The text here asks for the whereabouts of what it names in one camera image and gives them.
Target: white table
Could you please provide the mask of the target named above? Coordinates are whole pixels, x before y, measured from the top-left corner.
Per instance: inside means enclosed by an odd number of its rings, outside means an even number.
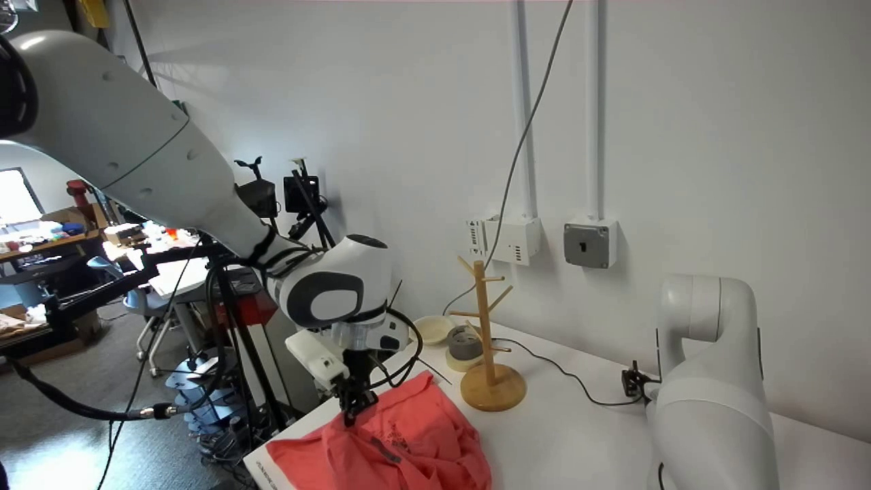
[[[566,371],[577,374],[600,401],[616,401],[611,378],[623,366],[518,333],[493,328],[495,337],[516,337],[537,355],[552,357]],[[403,366],[415,350],[389,359],[389,367]],[[426,350],[435,371],[453,384],[442,391],[459,403],[469,423],[479,430],[493,469],[495,490],[529,487],[593,487],[593,490],[648,490],[653,446],[642,408],[600,408],[591,406],[573,378],[563,378],[551,366],[512,350],[499,355],[499,362],[512,366],[525,376],[525,401],[503,415],[483,415],[463,403],[460,374],[446,367],[445,350]],[[301,440],[337,418],[337,401],[327,401],[305,419],[287,427],[279,440]],[[811,425],[773,418],[781,490],[868,490],[871,487],[871,446]],[[258,446],[245,457],[248,471],[265,490],[294,487],[280,469]]]
[[[197,237],[189,231],[181,231],[177,237],[181,239],[170,239],[167,234],[154,231],[150,234],[150,242],[154,242],[150,254],[197,245]],[[103,254],[109,261],[129,256],[133,261],[133,267],[141,271],[141,252],[137,252],[137,249],[117,249],[112,242],[103,242]],[[177,297],[184,297],[184,295],[204,287],[204,282],[209,279],[208,265],[209,265],[208,259],[158,265],[158,276],[150,282],[150,287],[163,299],[173,297],[173,291],[177,291]]]

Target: black cable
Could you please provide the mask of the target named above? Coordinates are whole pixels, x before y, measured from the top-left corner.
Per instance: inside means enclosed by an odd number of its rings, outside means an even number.
[[[276,256],[271,256],[267,261],[263,261],[258,267],[263,271],[271,271],[271,267],[276,267],[279,261],[283,261],[283,259],[288,259],[288,256],[294,256],[294,254],[305,254],[305,252],[312,252],[312,249],[287,249],[287,252],[280,252],[280,254],[276,254]]]
[[[453,312],[454,302],[460,302],[463,297],[469,297],[474,291],[474,287],[469,287],[465,291],[460,291],[459,297],[453,297],[445,308],[442,317],[446,317]]]
[[[433,371],[442,382],[453,384],[435,366],[431,366],[427,359],[419,357],[419,362]]]
[[[124,415],[124,411],[103,411],[103,408],[92,408],[92,406],[86,406],[73,399],[68,399],[67,393],[61,393],[57,386],[35,378],[35,374],[26,366],[20,366],[20,359],[8,357],[11,367],[28,382],[34,384],[43,399],[49,399],[53,403],[64,406],[67,411],[77,415],[77,418],[86,418],[86,419],[141,419],[137,415]]]
[[[156,72],[154,72],[154,61],[150,61],[148,53],[144,53],[141,33],[140,33],[140,22],[137,22],[137,14],[133,14],[131,0],[125,0],[125,12],[129,12],[129,22],[131,22],[131,31],[133,31],[133,41],[137,41],[137,49],[140,49],[140,58],[141,58],[141,68],[144,68],[144,73],[148,73],[148,83],[150,83],[154,88],[158,88],[158,80],[156,80]]]
[[[416,362],[419,355],[426,352],[426,340],[422,340],[419,329],[415,328],[415,321],[412,321],[410,317],[403,317],[400,312],[395,312],[395,308],[388,308],[388,313],[395,317],[395,318],[400,318],[400,321],[415,333],[416,347],[415,347],[415,355],[412,355],[395,374],[389,374],[389,376],[385,376],[382,382],[376,382],[373,391],[376,391],[376,386],[385,386],[385,384],[395,384],[395,386],[407,384],[407,378],[410,378],[412,371],[415,371],[415,362]]]
[[[385,362],[376,357],[380,371],[385,374],[389,386],[400,386],[399,382],[393,382],[393,374],[385,367]]]
[[[294,184],[298,184],[298,188],[301,188],[301,193],[302,193],[302,201],[305,201],[312,218],[316,222],[316,230],[320,230],[320,234],[321,234],[321,245],[324,245],[324,249],[335,249],[335,239],[332,239],[332,234],[331,234],[331,230],[327,230],[320,207],[307,200],[302,180],[305,180],[305,175],[302,175],[302,171],[294,171]]]
[[[665,464],[660,464],[657,480],[660,480],[660,490],[665,490]]]
[[[540,362],[552,366],[561,376],[576,378],[576,382],[580,384],[582,396],[586,396],[593,406],[638,406],[638,401],[597,401],[597,399],[591,396],[588,384],[586,384],[577,374],[566,371],[561,362],[537,355],[535,350],[523,347],[523,344],[516,340],[516,337],[493,337],[493,340],[495,340],[495,344],[516,344],[516,347],[520,347],[525,355],[537,357]]]
[[[302,261],[307,261],[312,256],[321,254],[320,249],[307,249],[305,254],[288,259],[279,272],[267,272],[271,279],[283,279],[291,271],[298,271]]]
[[[192,261],[186,261],[181,279],[177,279],[175,287],[173,287],[170,302],[167,302],[167,308],[160,312],[160,321],[167,321],[167,317],[170,317],[170,312],[173,312],[173,305],[175,305],[175,297],[177,297],[181,284],[184,284],[184,279],[186,279],[186,272],[189,272],[189,265],[192,265]],[[129,406],[125,406],[125,411],[124,411],[125,418],[131,418],[131,408],[133,408],[133,403],[137,403],[144,366],[148,366],[148,359],[140,362],[140,374],[137,374],[137,382],[133,382]],[[121,419],[117,433],[112,437],[112,419],[109,419],[109,455],[107,455],[107,464],[103,464],[103,475],[101,475],[99,490],[107,484],[107,476],[109,476],[109,469],[112,469],[112,460],[116,460],[116,446],[117,446],[117,440],[121,440],[124,430],[125,430],[125,419]]]
[[[490,261],[493,261],[493,256],[495,256],[495,249],[499,249],[499,239],[502,239],[502,226],[503,226],[503,222],[506,222],[506,205],[510,205],[510,193],[512,193],[516,169],[518,169],[523,144],[529,143],[529,135],[531,135],[531,128],[535,128],[535,120],[537,120],[537,114],[540,114],[542,98],[546,98],[546,94],[548,94],[548,83],[551,83],[551,73],[552,73],[552,63],[555,63],[555,54],[558,54],[558,49],[561,49],[563,31],[566,31],[566,22],[569,22],[573,8],[576,8],[576,0],[566,0],[563,18],[561,18],[561,28],[555,31],[555,39],[552,39],[552,46],[551,46],[551,54],[548,54],[548,65],[546,65],[546,76],[542,76],[537,102],[535,102],[535,106],[531,106],[531,112],[529,112],[529,117],[525,117],[523,135],[520,135],[520,140],[518,140],[518,147],[516,147],[516,156],[512,156],[512,167],[510,167],[510,178],[506,178],[506,188],[503,188],[502,205],[499,205],[499,223],[495,223],[493,249],[490,249],[490,254],[487,254],[484,267],[490,267]]]
[[[399,302],[400,291],[403,291],[403,282],[393,290],[388,308],[393,308],[393,302]]]

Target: wooden base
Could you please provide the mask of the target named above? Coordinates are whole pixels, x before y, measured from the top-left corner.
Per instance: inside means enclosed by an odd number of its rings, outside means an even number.
[[[465,371],[460,384],[463,401],[479,411],[506,411],[525,399],[525,382],[506,366],[493,366],[493,384],[487,367],[474,366]]]

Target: white cylinder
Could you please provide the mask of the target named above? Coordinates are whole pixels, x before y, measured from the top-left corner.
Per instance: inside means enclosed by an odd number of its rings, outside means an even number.
[[[529,124],[531,114],[531,83],[529,83],[529,41],[525,41],[525,0],[516,0],[516,31],[518,31],[518,80],[520,80],[520,132]],[[520,215],[523,218],[540,218],[537,207],[537,144],[535,144],[535,128],[529,128],[525,147],[520,156]]]
[[[603,201],[603,167],[606,167],[606,156],[603,156],[603,125],[606,125],[606,0],[588,0],[586,4],[586,167],[588,167],[588,180],[586,180],[586,197],[588,197],[588,207],[586,215],[591,222],[603,222],[606,218],[606,201]]]

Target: wooden rod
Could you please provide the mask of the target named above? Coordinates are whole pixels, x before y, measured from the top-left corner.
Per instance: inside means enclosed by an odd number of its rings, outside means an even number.
[[[493,371],[493,337],[490,337],[490,299],[487,299],[487,271],[483,261],[474,261],[471,265],[471,272],[474,272],[474,291],[478,291],[478,299],[479,299],[479,321],[483,321],[483,352],[484,352],[484,371],[487,371],[487,384],[493,384],[495,378],[495,371]]]

